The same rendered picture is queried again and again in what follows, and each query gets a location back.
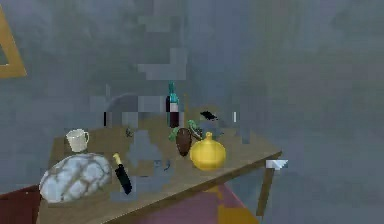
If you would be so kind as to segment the brown vase with green plant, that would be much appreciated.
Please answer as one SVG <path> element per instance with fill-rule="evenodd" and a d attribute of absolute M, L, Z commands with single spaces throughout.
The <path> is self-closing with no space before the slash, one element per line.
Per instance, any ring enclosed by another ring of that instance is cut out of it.
<path fill-rule="evenodd" d="M 192 147 L 193 140 L 200 141 L 202 139 L 202 129 L 194 120 L 188 120 L 186 127 L 173 128 L 168 138 L 176 144 L 179 154 L 186 157 Z"/>

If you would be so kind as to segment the dark wine bottle teal neck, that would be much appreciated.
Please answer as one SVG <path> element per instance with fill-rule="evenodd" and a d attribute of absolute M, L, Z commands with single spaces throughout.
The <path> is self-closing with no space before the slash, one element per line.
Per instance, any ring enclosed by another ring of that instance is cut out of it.
<path fill-rule="evenodd" d="M 168 113 L 168 124 L 170 128 L 179 126 L 179 98 L 175 93 L 175 84 L 168 84 L 168 96 L 166 98 L 166 112 Z"/>

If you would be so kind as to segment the round white bread loaf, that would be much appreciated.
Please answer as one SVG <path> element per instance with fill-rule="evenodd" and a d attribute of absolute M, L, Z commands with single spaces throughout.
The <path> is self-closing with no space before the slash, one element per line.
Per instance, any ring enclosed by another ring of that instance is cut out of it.
<path fill-rule="evenodd" d="M 99 154 L 75 154 L 47 170 L 39 184 L 48 203 L 66 203 L 90 196 L 110 182 L 112 168 Z"/>

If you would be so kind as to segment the white mug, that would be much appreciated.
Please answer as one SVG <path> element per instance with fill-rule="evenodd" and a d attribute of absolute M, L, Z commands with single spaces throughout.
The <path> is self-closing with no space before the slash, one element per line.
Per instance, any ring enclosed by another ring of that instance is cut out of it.
<path fill-rule="evenodd" d="M 73 152 L 82 152 L 87 149 L 89 133 L 83 129 L 71 130 L 66 134 L 66 139 Z"/>

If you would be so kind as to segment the dark red chair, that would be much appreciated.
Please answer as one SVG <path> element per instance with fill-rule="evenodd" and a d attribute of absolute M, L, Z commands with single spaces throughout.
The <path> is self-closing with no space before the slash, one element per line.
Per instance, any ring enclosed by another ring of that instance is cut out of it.
<path fill-rule="evenodd" d="M 0 195 L 0 224 L 36 224 L 41 195 L 32 185 Z"/>

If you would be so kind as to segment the brown wooden table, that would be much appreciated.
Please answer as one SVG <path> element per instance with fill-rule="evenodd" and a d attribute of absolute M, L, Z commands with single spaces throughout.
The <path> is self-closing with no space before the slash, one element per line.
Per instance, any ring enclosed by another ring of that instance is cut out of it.
<path fill-rule="evenodd" d="M 134 138 L 125 135 L 126 126 L 115 126 L 90 131 L 88 151 L 104 155 L 110 163 L 114 163 L 112 155 L 119 153 L 128 175 L 151 174 L 149 162 L 144 162 L 138 168 L 124 158 L 132 149 Z M 120 183 L 114 172 L 112 183 L 90 197 L 64 204 L 48 204 L 41 201 L 38 221 L 39 224 L 133 224 L 144 215 L 167 208 L 197 193 L 265 167 L 265 161 L 278 159 L 282 151 L 265 138 L 250 133 L 250 143 L 242 144 L 236 129 L 224 129 L 224 135 L 219 138 L 227 150 L 224 167 L 212 172 L 203 172 L 194 168 L 190 159 L 182 158 L 174 143 L 168 140 L 170 131 L 166 126 L 166 116 L 159 115 L 138 122 L 138 129 L 148 131 L 149 140 L 155 144 L 162 158 L 170 159 L 173 175 L 169 183 L 159 192 L 144 192 L 132 201 L 112 201 L 110 192 L 119 191 Z"/>

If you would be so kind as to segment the purple and orange rug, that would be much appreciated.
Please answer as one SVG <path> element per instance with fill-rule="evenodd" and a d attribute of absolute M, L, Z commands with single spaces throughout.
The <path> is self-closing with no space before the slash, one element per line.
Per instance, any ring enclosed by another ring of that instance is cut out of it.
<path fill-rule="evenodd" d="M 225 184 L 145 215 L 131 224 L 259 224 Z"/>

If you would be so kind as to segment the gold picture frame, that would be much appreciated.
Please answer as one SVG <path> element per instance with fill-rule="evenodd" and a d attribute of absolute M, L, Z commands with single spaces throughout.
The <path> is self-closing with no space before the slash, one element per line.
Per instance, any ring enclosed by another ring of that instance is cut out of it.
<path fill-rule="evenodd" d="M 8 61 L 0 65 L 0 78 L 23 77 L 27 75 L 22 57 L 17 48 L 9 24 L 0 5 L 0 47 Z"/>

